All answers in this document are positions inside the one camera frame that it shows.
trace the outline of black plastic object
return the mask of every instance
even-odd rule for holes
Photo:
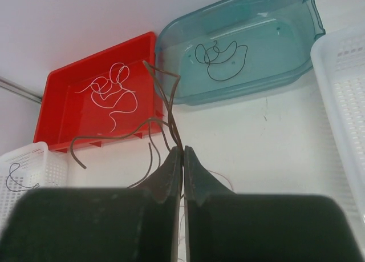
[[[185,147],[189,262],[360,262],[346,218],[323,196],[235,195]]]
[[[39,189],[18,202],[0,261],[176,261],[181,154],[133,189]]]

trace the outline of white wall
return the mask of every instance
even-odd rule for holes
[[[219,0],[0,0],[0,76],[43,93],[50,71]]]
[[[0,155],[33,142],[39,108],[0,88]]]

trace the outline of plastic bin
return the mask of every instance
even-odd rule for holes
[[[156,95],[153,80],[142,63],[143,60],[155,63],[155,43],[155,34],[146,33],[51,72],[44,92],[34,142],[44,141],[51,151],[67,152],[76,136],[123,136],[150,117],[161,118],[162,100]],[[123,87],[134,91],[137,99],[134,112],[113,114],[115,124],[109,114],[112,111],[132,111],[136,106],[132,95],[127,94],[119,101],[119,94],[105,101],[97,101],[107,107],[115,104],[114,108],[101,108],[93,102],[91,88],[81,92],[95,78],[109,77],[114,63],[124,63],[129,67],[129,77],[123,82]],[[114,75],[118,68],[115,66],[112,69]],[[160,132],[160,127],[151,123],[151,133],[157,132]],[[147,133],[148,124],[138,130],[135,136],[142,138]],[[83,139],[75,143],[75,148],[89,145],[100,147],[110,141]]]
[[[311,56],[344,170],[365,221],[365,23],[321,38]]]
[[[19,165],[10,170],[13,163]],[[11,176],[18,184],[8,178],[10,171],[14,171]],[[45,142],[33,143],[0,156],[0,230],[14,204],[27,190],[38,185],[66,186],[67,171],[67,162],[50,152]]]
[[[175,103],[208,103],[294,82],[324,34],[314,0],[223,0],[171,22],[156,63],[181,74]],[[173,80],[157,75],[170,94]]]

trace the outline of white string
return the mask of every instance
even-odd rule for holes
[[[113,70],[113,67],[116,66],[116,65],[121,65],[121,68],[119,68],[118,70],[118,75],[116,76],[116,82],[114,82],[112,80],[112,70]],[[123,78],[122,81],[120,81],[120,74],[124,71],[124,70],[127,70],[128,74]],[[119,100],[125,95],[125,94],[132,94],[134,99],[135,99],[135,102],[136,102],[136,107],[132,110],[132,111],[113,111],[113,112],[110,112],[109,113],[109,117],[113,120],[113,123],[114,123],[114,126],[113,126],[113,129],[110,131],[110,132],[113,132],[115,129],[116,129],[116,120],[115,118],[113,118],[111,115],[112,114],[115,114],[115,113],[121,113],[121,114],[131,114],[133,112],[135,112],[138,108],[138,100],[137,100],[137,97],[135,95],[135,91],[132,91],[132,90],[129,90],[129,89],[126,89],[123,87],[122,83],[124,81],[126,81],[128,78],[129,78],[129,74],[130,74],[130,70],[129,70],[129,67],[126,66],[124,63],[122,62],[116,62],[114,63],[110,69],[109,69],[109,78],[106,78],[104,76],[99,76],[97,78],[95,78],[85,89],[83,89],[82,91],[79,91],[79,92],[76,92],[76,94],[80,94],[82,92],[85,92],[87,89],[91,88],[92,90],[92,93],[91,93],[91,100],[92,102],[97,105],[98,107],[100,108],[104,108],[104,109],[113,109],[119,102]],[[100,80],[100,79],[105,79],[106,82],[104,85],[100,86],[100,84],[98,82],[96,82],[97,80]],[[108,84],[110,84],[110,87],[109,89],[107,89],[106,91],[102,91],[105,86],[107,86]],[[115,92],[112,92],[109,94],[109,92],[112,90],[113,88],[113,85],[119,85],[119,90],[115,91]],[[121,91],[125,91],[123,92],[119,98],[117,99],[117,101],[114,103],[113,106],[102,106],[100,105],[99,103],[97,103],[95,101],[95,98],[94,98],[94,94],[97,94],[100,96],[100,98],[102,99],[102,101],[106,101],[111,95],[115,95]]]

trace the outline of dark wire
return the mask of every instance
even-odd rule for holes
[[[169,145],[168,145],[168,142],[167,142],[167,139],[166,139],[166,136],[164,134],[164,131],[162,129],[162,125],[166,125],[169,127],[169,130],[170,130],[170,133],[171,133],[171,137],[173,138],[174,142],[177,144],[178,148],[179,148],[179,151],[180,151],[180,155],[181,155],[181,158],[183,160],[183,156],[184,156],[184,149],[183,149],[183,144],[181,142],[181,138],[180,138],[180,135],[179,135],[179,131],[177,130],[177,126],[176,126],[176,122],[175,122],[175,119],[173,117],[173,114],[172,114],[172,106],[173,106],[173,99],[175,97],[175,92],[176,92],[176,89],[177,89],[177,85],[180,81],[180,78],[181,76],[177,75],[177,74],[174,74],[174,73],[171,73],[171,72],[167,72],[167,71],[164,71],[164,70],[161,70],[153,65],[150,65],[149,63],[147,63],[146,61],[143,61],[143,64],[145,65],[145,67],[147,68],[148,72],[150,73],[155,85],[157,86],[157,88],[159,89],[160,93],[163,95],[163,102],[167,108],[167,112],[168,112],[168,122],[165,122],[163,120],[160,120],[160,119],[157,119],[157,118],[149,118],[145,121],[143,121],[135,130],[133,130],[132,132],[130,132],[129,134],[127,135],[124,135],[124,136],[120,136],[120,137],[107,137],[107,136],[77,136],[75,137],[72,141],[71,141],[71,144],[70,144],[70,153],[71,153],[71,156],[74,158],[74,160],[84,169],[86,169],[86,166],[76,157],[75,153],[74,153],[74,144],[75,142],[78,140],[78,139],[113,139],[113,140],[117,140],[117,139],[124,139],[124,138],[127,138],[131,135],[133,135],[134,133],[136,133],[143,125],[145,125],[146,123],[149,124],[150,126],[150,122],[156,122],[160,128],[161,128],[161,132],[163,134],[163,138],[164,138],[164,141],[165,141],[165,145],[168,149],[168,151],[171,151]],[[153,70],[156,70],[156,71],[159,71],[159,72],[162,72],[162,73],[165,73],[167,75],[170,75],[170,76],[173,76],[176,78],[175,80],[175,83],[172,87],[172,91],[171,91],[171,97],[170,97],[170,101],[167,100],[167,97],[162,89],[162,86],[160,84],[160,82],[158,81],[158,79],[156,78],[155,74],[153,73]],[[160,153],[156,147],[156,145],[154,144],[154,142],[152,141],[152,138],[151,138],[151,131],[150,131],[150,127],[149,127],[149,139],[153,145],[153,147],[155,148],[156,152],[157,152],[157,155],[159,157],[159,166],[160,166],[160,163],[161,163],[161,156],[160,156]],[[150,149],[150,154],[151,154],[151,161],[150,161],[150,167],[146,173],[146,175],[141,179],[139,180],[138,182],[136,183],[133,183],[132,185],[130,185],[129,187],[134,187],[136,185],[138,185],[139,183],[143,182],[144,179],[147,178],[148,174],[150,173],[151,171],[151,168],[152,168],[152,149],[151,149],[151,144],[149,144],[149,149]]]
[[[11,168],[13,167],[13,166],[15,166],[15,165],[17,165],[17,167],[14,169],[14,170],[11,170]],[[27,187],[27,186],[24,186],[23,184],[20,184],[20,183],[18,183],[11,175],[17,170],[17,169],[19,169],[21,167],[21,165],[19,164],[19,163],[13,163],[13,164],[11,164],[10,165],[10,168],[9,168],[9,175],[7,176],[7,178],[6,178],[6,180],[5,180],[5,186],[6,186],[6,188],[9,190],[9,191],[11,191],[11,192],[25,192],[25,191],[29,191],[29,190],[33,190],[33,189],[36,189],[36,188],[38,188],[39,187],[39,183],[36,183],[36,184],[34,184],[32,187]],[[21,186],[21,187],[23,187],[23,188],[25,188],[25,190],[24,189],[21,189],[21,190],[12,190],[11,188],[9,188],[9,186],[8,186],[8,184],[7,184],[7,182],[8,182],[8,180],[9,180],[9,178],[15,183],[15,184],[17,184],[18,186]]]
[[[141,178],[137,182],[129,185],[127,188],[133,188],[134,186],[137,186],[138,184],[142,183],[148,177],[148,175],[151,171],[151,168],[152,168],[152,163],[153,163],[152,149],[151,149],[150,143],[148,143],[148,148],[149,148],[150,161],[149,161],[149,167],[148,167],[146,174],[143,176],[143,178]]]
[[[181,225],[183,223],[183,219],[184,219],[184,216],[185,216],[185,212],[182,214],[181,216],[181,220],[180,220],[180,228],[179,228],[179,243],[177,244],[177,246],[180,246],[180,243],[181,243]]]
[[[221,61],[221,62],[214,62],[219,56],[220,56],[220,54],[222,54],[222,53],[224,53],[224,52],[226,52],[227,50],[228,50],[228,48],[232,45],[232,44],[234,44],[235,45],[235,49],[234,49],[234,52],[233,52],[233,54],[228,58],[228,59],[226,59],[225,61]],[[229,79],[232,79],[232,78],[234,78],[236,75],[238,75],[243,69],[244,69],[244,67],[245,67],[245,64],[246,64],[246,56],[247,56],[247,51],[248,51],[248,46],[247,45],[237,45],[237,42],[236,41],[232,41],[229,45],[228,45],[228,47],[226,48],[226,49],[224,49],[223,51],[221,51],[219,48],[218,48],[218,41],[214,41],[214,45],[213,46],[211,46],[211,47],[209,47],[208,49],[206,49],[205,48],[205,46],[202,44],[202,43],[200,43],[200,44],[198,44],[196,47],[195,47],[195,58],[196,58],[196,60],[199,62],[199,63],[202,63],[202,64],[206,64],[206,65],[208,65],[207,66],[207,68],[206,68],[206,72],[207,72],[207,74],[208,74],[208,76],[211,78],[211,79],[213,79],[214,81],[227,81],[227,80],[229,80]],[[203,50],[204,50],[204,60],[203,61],[200,61],[199,59],[198,59],[198,57],[197,57],[197,55],[196,55],[196,51],[197,51],[197,49],[198,49],[198,47],[202,47],[203,48]],[[242,65],[242,67],[240,68],[240,70],[237,72],[237,73],[235,73],[234,75],[232,75],[232,76],[230,76],[229,78],[226,78],[226,79],[216,79],[216,78],[213,78],[212,76],[211,76],[211,74],[210,74],[210,71],[209,71],[209,68],[211,67],[211,65],[219,65],[219,64],[223,64],[223,63],[225,63],[225,62],[227,62],[227,61],[229,61],[235,54],[236,54],[236,52],[237,52],[237,49],[238,48],[240,48],[240,47],[244,47],[244,48],[246,48],[246,51],[245,51],[245,56],[244,56],[244,63],[243,63],[243,65]],[[215,58],[213,58],[213,59],[210,59],[210,57],[209,57],[209,50],[213,50],[217,55],[216,55],[216,57]]]

